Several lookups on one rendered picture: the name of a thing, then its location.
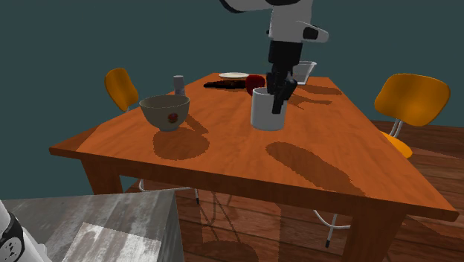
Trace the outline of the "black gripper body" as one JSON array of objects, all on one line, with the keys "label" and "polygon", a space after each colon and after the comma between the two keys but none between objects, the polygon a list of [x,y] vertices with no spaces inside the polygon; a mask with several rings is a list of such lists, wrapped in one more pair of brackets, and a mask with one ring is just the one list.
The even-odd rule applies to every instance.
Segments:
[{"label": "black gripper body", "polygon": [[270,41],[268,61],[272,64],[271,76],[276,71],[281,71],[286,77],[293,75],[293,68],[299,63],[302,51],[302,42]]}]

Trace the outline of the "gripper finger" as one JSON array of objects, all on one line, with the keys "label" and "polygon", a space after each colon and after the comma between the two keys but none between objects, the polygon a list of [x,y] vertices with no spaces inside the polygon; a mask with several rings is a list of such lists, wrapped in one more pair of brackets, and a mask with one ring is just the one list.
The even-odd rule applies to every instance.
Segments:
[{"label": "gripper finger", "polygon": [[274,102],[271,112],[274,115],[279,115],[281,113],[283,102],[287,101],[296,89],[297,81],[293,78],[292,74],[287,74],[286,77],[282,74],[277,74],[276,87],[277,90],[273,95]]},{"label": "gripper finger", "polygon": [[277,74],[275,72],[268,72],[266,74],[267,93],[269,93],[270,95],[274,95],[276,93],[276,77]]}]

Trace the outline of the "red apple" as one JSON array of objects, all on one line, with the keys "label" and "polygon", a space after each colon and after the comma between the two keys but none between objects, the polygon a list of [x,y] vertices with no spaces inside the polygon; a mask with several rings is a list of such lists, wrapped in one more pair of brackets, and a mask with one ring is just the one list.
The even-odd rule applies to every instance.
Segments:
[{"label": "red apple", "polygon": [[250,74],[245,79],[245,88],[249,95],[253,95],[253,90],[264,87],[265,83],[264,77],[257,74]]}]

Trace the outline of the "white mug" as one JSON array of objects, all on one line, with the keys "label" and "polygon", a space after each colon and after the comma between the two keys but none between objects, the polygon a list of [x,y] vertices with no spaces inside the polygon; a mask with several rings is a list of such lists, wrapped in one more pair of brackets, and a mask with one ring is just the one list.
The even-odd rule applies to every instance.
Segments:
[{"label": "white mug", "polygon": [[277,131],[284,127],[287,101],[283,101],[280,114],[273,114],[274,96],[267,93],[267,88],[253,90],[251,104],[251,125],[259,130]]}]

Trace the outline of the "clear glass measuring cup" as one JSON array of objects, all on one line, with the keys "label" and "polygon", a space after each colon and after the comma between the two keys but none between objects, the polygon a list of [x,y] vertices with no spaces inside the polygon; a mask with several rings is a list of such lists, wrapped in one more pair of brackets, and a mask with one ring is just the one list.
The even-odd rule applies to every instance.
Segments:
[{"label": "clear glass measuring cup", "polygon": [[293,67],[293,78],[297,81],[298,85],[305,85],[309,75],[317,65],[314,61],[300,61]]}]

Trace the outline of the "black flat knife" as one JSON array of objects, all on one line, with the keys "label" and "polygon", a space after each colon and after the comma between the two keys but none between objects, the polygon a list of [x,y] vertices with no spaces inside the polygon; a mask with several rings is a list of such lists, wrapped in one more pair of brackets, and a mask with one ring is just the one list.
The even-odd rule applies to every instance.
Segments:
[{"label": "black flat knife", "polygon": [[213,89],[245,89],[244,80],[218,80],[213,82],[207,82],[204,84],[205,88]]}]

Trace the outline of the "wooden table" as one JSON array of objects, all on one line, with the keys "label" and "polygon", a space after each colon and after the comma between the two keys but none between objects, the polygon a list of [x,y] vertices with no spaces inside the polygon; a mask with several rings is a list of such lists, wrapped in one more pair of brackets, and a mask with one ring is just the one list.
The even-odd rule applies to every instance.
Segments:
[{"label": "wooden table", "polygon": [[382,262],[407,215],[455,221],[456,209],[328,78],[296,89],[284,128],[251,126],[244,91],[187,85],[190,110],[162,132],[133,109],[50,148],[79,159],[95,194],[123,175],[352,218],[342,262]]}]

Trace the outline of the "small grey shaker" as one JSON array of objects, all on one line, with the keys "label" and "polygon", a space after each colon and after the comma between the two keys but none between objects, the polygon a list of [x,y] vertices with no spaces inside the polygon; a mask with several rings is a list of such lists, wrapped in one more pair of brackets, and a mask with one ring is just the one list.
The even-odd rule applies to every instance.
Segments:
[{"label": "small grey shaker", "polygon": [[174,75],[173,76],[173,87],[176,95],[185,96],[184,89],[184,76],[183,75]]}]

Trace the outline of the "beige bowl with red mark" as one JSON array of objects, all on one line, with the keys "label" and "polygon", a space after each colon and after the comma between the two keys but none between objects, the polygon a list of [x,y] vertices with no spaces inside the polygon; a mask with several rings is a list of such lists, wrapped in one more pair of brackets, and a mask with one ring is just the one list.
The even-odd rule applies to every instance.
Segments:
[{"label": "beige bowl with red mark", "polygon": [[162,132],[170,132],[186,120],[190,99],[183,95],[157,95],[139,102],[145,119]]}]

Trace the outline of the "yellow chair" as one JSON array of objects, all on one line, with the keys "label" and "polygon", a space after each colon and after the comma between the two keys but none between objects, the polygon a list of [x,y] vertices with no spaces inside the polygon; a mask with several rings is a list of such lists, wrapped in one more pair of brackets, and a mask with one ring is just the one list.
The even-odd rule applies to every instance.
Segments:
[{"label": "yellow chair", "polygon": [[335,84],[316,77],[305,87],[320,95],[338,95],[330,114],[316,114],[324,134],[315,138],[309,160],[311,182],[338,192],[349,210],[369,209],[383,218],[393,214],[453,218],[454,208],[408,161],[412,150],[397,135],[402,124],[423,127],[445,107],[449,87],[417,74],[390,76],[374,102],[375,109],[395,118],[391,132],[378,130]]},{"label": "yellow chair", "polygon": [[129,107],[138,101],[138,91],[124,68],[110,70],[105,76],[104,85],[109,97],[123,112],[128,112]]}]

